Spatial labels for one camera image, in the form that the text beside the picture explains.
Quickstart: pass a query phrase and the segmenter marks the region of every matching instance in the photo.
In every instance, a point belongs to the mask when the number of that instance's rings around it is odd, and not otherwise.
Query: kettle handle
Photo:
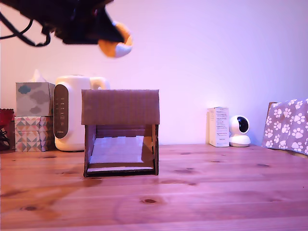
[[[91,77],[91,88],[97,90],[99,87],[102,89],[110,89],[109,82],[104,77]]]

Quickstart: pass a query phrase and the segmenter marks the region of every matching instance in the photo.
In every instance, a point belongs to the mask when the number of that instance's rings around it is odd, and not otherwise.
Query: geometric-patterned tissue box
[[[44,152],[54,148],[53,117],[15,117],[16,152]]]

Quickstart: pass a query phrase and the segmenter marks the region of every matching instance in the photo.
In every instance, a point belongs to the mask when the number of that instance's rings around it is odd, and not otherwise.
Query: product box
[[[53,116],[53,90],[48,82],[16,83],[16,116]]]
[[[82,90],[84,177],[158,175],[158,90]]]
[[[44,152],[54,149],[53,117],[15,117],[16,152]]]
[[[215,107],[209,109],[209,143],[215,147],[229,146],[229,109]]]

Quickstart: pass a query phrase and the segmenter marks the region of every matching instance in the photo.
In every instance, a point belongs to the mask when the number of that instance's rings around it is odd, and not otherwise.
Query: wooden table
[[[308,159],[160,146],[159,176],[84,179],[83,153],[1,154],[1,230],[308,230]]]

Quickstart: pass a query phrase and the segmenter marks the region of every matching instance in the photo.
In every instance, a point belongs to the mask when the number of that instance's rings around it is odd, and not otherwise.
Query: cloud-patterned tissue box
[[[55,148],[53,117],[15,117],[15,151],[44,152]]]
[[[53,90],[48,82],[16,83],[16,116],[53,116]]]

